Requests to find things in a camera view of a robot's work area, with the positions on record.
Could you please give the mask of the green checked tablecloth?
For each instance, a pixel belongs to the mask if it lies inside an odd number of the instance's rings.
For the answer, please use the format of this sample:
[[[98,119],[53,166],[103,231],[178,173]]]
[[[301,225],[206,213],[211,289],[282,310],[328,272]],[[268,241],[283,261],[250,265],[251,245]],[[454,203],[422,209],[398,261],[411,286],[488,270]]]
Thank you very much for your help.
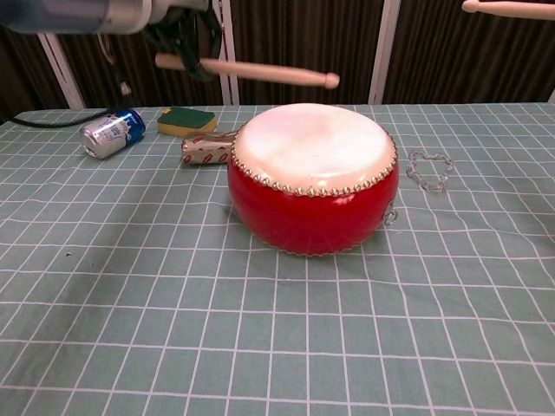
[[[555,416],[555,104],[358,106],[396,220],[329,257],[257,240],[157,132],[103,161],[0,126],[0,416]]]

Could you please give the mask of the wooden drumstick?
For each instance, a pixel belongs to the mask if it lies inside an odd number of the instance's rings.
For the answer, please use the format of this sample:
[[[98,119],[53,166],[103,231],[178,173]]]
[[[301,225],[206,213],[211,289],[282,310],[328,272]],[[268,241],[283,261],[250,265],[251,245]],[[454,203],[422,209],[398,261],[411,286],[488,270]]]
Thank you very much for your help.
[[[550,3],[464,0],[461,8],[467,13],[484,13],[493,16],[555,21],[555,4]]]
[[[201,75],[231,75],[237,78],[298,85],[305,87],[337,88],[340,82],[335,73],[321,73],[306,68],[293,68],[254,62],[228,62],[201,58],[198,69]]]

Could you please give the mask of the green and yellow sponge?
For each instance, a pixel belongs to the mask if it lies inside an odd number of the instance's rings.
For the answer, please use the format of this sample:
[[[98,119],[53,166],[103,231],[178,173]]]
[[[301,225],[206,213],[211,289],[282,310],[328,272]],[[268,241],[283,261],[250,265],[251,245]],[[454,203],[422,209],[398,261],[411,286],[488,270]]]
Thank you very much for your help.
[[[214,113],[187,107],[170,107],[157,119],[160,134],[185,137],[189,133],[214,132],[218,125]]]

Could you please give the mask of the white partition frame post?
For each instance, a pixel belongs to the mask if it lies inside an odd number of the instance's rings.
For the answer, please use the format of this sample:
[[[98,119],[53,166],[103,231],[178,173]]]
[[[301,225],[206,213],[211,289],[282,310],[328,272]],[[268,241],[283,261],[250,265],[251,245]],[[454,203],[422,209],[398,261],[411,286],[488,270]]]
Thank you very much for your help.
[[[376,44],[368,104],[381,104],[388,78],[396,25],[402,0],[383,0],[382,16]]]
[[[231,0],[218,0],[218,11],[223,32],[220,59],[227,62],[235,62],[236,54],[232,25]],[[238,106],[240,104],[240,99],[237,76],[231,74],[221,75],[220,84],[224,105]]]
[[[81,91],[57,36],[46,33],[39,34],[38,38],[69,107],[84,109]]]

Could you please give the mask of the blue and silver drink can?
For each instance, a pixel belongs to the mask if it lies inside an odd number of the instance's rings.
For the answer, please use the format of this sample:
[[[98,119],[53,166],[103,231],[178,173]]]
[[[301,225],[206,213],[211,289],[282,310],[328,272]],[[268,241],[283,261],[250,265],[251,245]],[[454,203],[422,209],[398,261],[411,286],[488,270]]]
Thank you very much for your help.
[[[87,155],[105,159],[140,141],[146,125],[134,109],[116,111],[82,126],[81,144]]]

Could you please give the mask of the silver foil packet red print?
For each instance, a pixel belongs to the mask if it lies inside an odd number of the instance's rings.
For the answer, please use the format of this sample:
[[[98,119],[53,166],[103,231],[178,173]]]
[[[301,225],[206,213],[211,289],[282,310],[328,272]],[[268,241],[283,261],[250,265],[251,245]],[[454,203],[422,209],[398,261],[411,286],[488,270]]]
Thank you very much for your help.
[[[236,131],[189,133],[181,143],[181,159],[185,164],[226,164],[236,134]]]

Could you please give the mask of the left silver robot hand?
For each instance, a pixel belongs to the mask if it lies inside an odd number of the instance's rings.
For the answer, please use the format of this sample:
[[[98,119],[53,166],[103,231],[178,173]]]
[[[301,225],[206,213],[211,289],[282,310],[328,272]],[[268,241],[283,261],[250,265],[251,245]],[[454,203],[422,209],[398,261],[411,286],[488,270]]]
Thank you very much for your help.
[[[153,44],[172,51],[183,70],[195,81],[211,81],[215,74],[201,63],[202,59],[219,58],[222,27],[212,0],[158,0],[153,11],[163,11],[144,29]]]

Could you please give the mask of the red drum with white skin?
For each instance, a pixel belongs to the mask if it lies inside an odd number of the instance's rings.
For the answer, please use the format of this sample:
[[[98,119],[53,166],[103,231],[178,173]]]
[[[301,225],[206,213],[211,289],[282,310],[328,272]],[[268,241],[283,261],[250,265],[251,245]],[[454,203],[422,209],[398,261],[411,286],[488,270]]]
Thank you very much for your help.
[[[235,134],[227,167],[245,227],[288,253],[348,250],[396,219],[394,138],[354,110],[317,103],[273,107]]]

